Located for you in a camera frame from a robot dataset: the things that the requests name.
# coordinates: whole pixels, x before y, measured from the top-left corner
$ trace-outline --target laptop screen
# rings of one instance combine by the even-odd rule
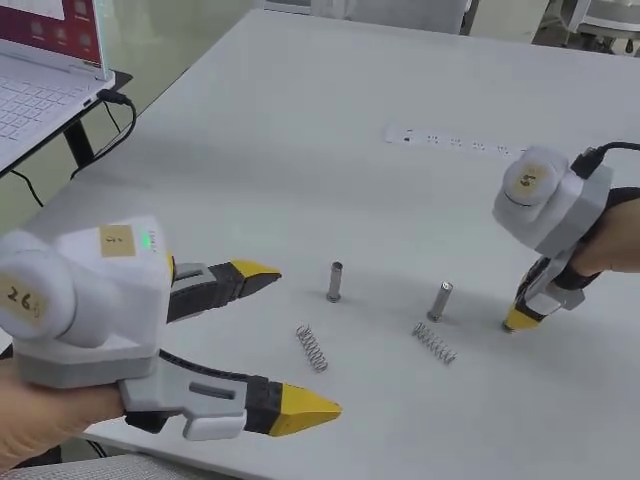
[[[0,0],[0,40],[101,67],[93,0]]]

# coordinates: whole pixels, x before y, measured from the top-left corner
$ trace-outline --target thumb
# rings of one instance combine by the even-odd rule
[[[599,272],[640,272],[640,201],[609,210],[598,233],[574,255],[571,266],[583,276]]]

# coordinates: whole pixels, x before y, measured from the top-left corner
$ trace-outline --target white tabletop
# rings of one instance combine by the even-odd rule
[[[168,328],[166,347],[312,388],[344,413],[280,439],[189,443],[181,419],[156,436],[105,423],[92,438],[244,478],[633,475],[640,276],[605,275],[575,314],[504,334],[535,259],[491,216],[509,161],[385,143],[384,132],[574,156],[638,139],[638,78],[640,63],[606,55],[249,14],[32,228],[49,237],[153,212],[178,261],[280,267],[260,294]],[[617,183],[639,184],[640,157],[609,162]],[[334,260],[345,264],[337,305],[324,299]],[[443,280],[456,285],[434,326],[459,353],[449,368],[411,336]],[[317,334],[324,374],[302,355],[300,323]]]

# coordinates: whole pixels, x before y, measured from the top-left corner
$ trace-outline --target laptop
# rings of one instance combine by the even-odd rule
[[[115,84],[101,0],[0,0],[0,171]]]

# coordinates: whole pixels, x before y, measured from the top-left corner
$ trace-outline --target laptop keyboard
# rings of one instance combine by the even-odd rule
[[[25,140],[86,92],[0,76],[0,140]]]

